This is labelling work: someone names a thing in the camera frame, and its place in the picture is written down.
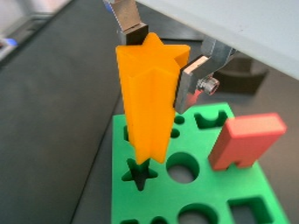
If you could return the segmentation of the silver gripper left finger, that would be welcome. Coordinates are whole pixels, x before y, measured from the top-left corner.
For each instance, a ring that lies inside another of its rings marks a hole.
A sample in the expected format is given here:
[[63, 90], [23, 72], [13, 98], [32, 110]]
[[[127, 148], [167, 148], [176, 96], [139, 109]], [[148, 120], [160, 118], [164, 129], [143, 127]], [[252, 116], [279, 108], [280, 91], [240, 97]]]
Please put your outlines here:
[[141, 45], [148, 34], [148, 25], [141, 22], [136, 0], [103, 0], [103, 2], [116, 18], [121, 44]]

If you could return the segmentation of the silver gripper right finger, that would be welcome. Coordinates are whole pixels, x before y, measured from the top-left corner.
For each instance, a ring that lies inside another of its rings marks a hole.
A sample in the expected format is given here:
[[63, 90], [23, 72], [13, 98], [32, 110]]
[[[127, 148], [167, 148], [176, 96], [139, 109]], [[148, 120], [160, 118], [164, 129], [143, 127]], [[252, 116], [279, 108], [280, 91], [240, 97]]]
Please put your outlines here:
[[173, 108], [179, 114], [196, 103], [196, 92], [212, 95], [220, 82], [212, 77], [232, 59], [236, 50], [215, 38], [205, 38], [200, 45], [200, 56], [181, 69], [175, 93]]

